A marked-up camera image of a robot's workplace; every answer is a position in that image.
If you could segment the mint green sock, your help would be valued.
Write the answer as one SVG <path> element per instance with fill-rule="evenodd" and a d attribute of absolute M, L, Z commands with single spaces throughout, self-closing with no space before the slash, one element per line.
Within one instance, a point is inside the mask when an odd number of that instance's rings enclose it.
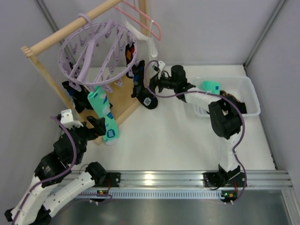
<path fill-rule="evenodd" d="M 215 95 L 220 95 L 221 84 L 215 81 L 203 81 L 200 85 L 200 89 Z"/>
<path fill-rule="evenodd" d="M 95 87 L 94 91 L 88 94 L 88 101 L 91 104 L 95 113 L 105 119 L 106 134 L 103 135 L 103 140 L 107 145 L 117 143 L 120 133 L 116 120 L 110 110 L 110 102 L 104 89 L 100 86 Z"/>

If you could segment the black sock with grey patches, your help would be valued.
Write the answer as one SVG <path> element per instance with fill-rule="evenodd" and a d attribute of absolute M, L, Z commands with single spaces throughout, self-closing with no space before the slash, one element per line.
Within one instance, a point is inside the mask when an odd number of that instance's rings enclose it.
<path fill-rule="evenodd" d="M 133 93 L 131 98 L 137 98 L 138 101 L 147 109 L 152 110 L 158 106 L 158 99 L 152 95 L 143 84 L 144 80 L 145 61 L 141 60 L 139 63 L 132 66 L 133 73 Z"/>

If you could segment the black blue sock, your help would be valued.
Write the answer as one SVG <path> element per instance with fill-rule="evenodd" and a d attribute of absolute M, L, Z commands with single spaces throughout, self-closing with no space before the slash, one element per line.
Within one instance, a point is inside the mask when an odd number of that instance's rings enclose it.
<path fill-rule="evenodd" d="M 90 93 L 87 88 L 80 85 L 81 91 L 78 91 L 69 85 L 69 81 L 62 82 L 63 88 L 68 92 L 69 96 L 72 98 L 75 109 L 81 113 L 84 110 L 94 110 L 88 101 L 88 94 Z"/>

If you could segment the black red yellow argyle sock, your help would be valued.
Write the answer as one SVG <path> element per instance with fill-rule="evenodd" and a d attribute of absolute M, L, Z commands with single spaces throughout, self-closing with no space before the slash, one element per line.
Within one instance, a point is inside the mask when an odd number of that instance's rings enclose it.
<path fill-rule="evenodd" d="M 128 66 L 132 59 L 133 59 L 133 53 L 135 52 L 135 47 L 134 47 L 134 44 L 127 44 L 126 47 L 125 47 L 125 58 L 126 58 L 126 66 Z M 132 71 L 128 71 L 126 73 L 126 77 L 129 78 L 129 79 L 132 79 L 133 78 L 133 74 L 132 74 Z"/>

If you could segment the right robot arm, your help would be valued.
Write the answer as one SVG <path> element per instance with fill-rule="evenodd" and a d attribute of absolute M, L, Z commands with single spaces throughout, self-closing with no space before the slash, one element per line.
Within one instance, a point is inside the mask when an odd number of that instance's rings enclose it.
<path fill-rule="evenodd" d="M 246 169 L 236 152 L 245 134 L 245 121 L 235 98 L 213 94 L 189 83 L 182 65 L 172 66 L 171 72 L 167 73 L 158 61 L 153 63 L 156 74 L 147 86 L 150 93 L 161 98 L 164 89 L 173 90 L 173 97 L 203 108 L 208 112 L 214 134 L 221 138 L 221 160 L 216 172 L 203 174 L 205 187 L 246 187 Z"/>

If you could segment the purple round clip hanger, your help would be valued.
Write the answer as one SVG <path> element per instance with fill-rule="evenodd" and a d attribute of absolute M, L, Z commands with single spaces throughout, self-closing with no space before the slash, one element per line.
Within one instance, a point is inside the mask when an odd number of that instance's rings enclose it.
<path fill-rule="evenodd" d="M 77 29 L 65 39 L 60 47 L 58 56 L 59 68 L 68 79 L 69 85 L 79 92 L 82 91 L 82 86 L 90 89 L 102 87 L 108 92 L 112 92 L 111 83 L 123 87 L 123 77 L 126 73 L 132 73 L 132 66 L 136 62 L 137 43 L 135 35 L 127 27 L 115 23 L 113 20 L 92 22 L 83 13 L 80 13 L 78 17 L 83 18 L 88 24 Z M 88 81 L 88 72 L 92 65 L 94 54 L 100 46 L 100 41 L 108 39 L 114 31 L 116 32 L 116 36 L 109 52 L 103 60 L 99 72 L 93 81 Z M 73 55 L 78 53 L 78 44 L 76 43 L 72 46 L 72 41 L 75 37 L 79 37 L 79 45 L 83 49 L 79 53 L 78 59 L 72 64 L 70 59 L 64 55 L 64 51 L 67 46 L 70 46 Z M 134 47 L 131 61 L 123 71 L 115 73 L 117 64 L 120 61 L 120 57 L 125 53 L 127 45 Z"/>

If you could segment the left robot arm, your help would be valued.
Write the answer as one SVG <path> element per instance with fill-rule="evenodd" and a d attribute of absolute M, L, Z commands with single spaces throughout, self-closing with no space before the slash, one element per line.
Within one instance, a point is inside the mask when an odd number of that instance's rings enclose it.
<path fill-rule="evenodd" d="M 36 167 L 31 183 L 20 202 L 4 215 L 13 225 L 47 225 L 70 201 L 84 190 L 101 185 L 107 172 L 99 162 L 91 162 L 86 169 L 64 188 L 50 193 L 67 177 L 75 165 L 82 162 L 87 142 L 106 133 L 105 119 L 87 117 L 93 125 L 74 119 L 69 113 L 52 118 L 64 134 L 54 143 L 53 151 L 44 156 Z"/>

